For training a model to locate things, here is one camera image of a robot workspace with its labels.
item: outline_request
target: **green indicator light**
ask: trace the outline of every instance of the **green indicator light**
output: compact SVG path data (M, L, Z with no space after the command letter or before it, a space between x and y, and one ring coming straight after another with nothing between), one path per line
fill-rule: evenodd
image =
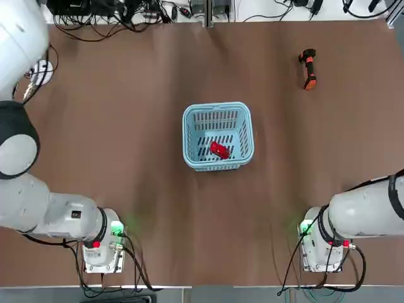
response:
M124 233L124 225L120 221L111 222L111 234L122 235Z
M301 231L302 233L307 231L307 234L308 234L308 235L311 234L313 227L310 227L310 230L307 230L307 229L309 228L309 226L310 226L310 224L311 224L312 222L313 222L313 220L303 220L303 222L300 223L300 231Z

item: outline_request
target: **brown mat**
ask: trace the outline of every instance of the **brown mat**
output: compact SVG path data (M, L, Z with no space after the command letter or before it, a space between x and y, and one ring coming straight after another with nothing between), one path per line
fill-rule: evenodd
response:
M154 285L279 285L310 206L404 167L404 64L384 21L177 24L98 44L53 29L52 44L59 69L28 106L42 140L32 174L115 209L139 235ZM307 47L318 51L311 92L297 63ZM182 113L226 101L251 110L254 158L193 172ZM0 238L0 285L77 285L68 250ZM404 284L403 238L356 243L367 284ZM130 260L105 281L133 285ZM329 279L354 281L350 264Z

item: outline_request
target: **blue basket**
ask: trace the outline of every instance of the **blue basket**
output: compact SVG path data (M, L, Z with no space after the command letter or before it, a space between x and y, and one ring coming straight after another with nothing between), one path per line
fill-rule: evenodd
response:
M221 160L209 147L215 141L230 151ZM254 154L253 126L248 107L241 102L189 106L182 117L182 153L197 172L238 169Z

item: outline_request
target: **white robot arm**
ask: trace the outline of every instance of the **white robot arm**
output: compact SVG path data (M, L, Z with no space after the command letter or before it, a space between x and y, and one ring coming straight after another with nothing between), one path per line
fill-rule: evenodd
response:
M0 0L0 227L83 241L87 272L121 272L123 252L111 245L123 242L117 214L86 197L51 193L27 174L40 141L24 106L14 102L13 89L48 43L35 0Z
M403 173L404 170L337 194L328 207L311 208L299 227L300 232L307 230L318 216L301 242L304 270L331 272L339 268L346 240L404 235Z

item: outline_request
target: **red toy car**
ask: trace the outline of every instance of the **red toy car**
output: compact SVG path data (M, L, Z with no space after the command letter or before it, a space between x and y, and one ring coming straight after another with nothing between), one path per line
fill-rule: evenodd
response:
M220 159L222 159L222 160L228 159L230 156L230 152L226 147L224 147L223 145L220 145L214 141L212 143L210 143L209 149L212 153L214 153L216 156L219 156Z

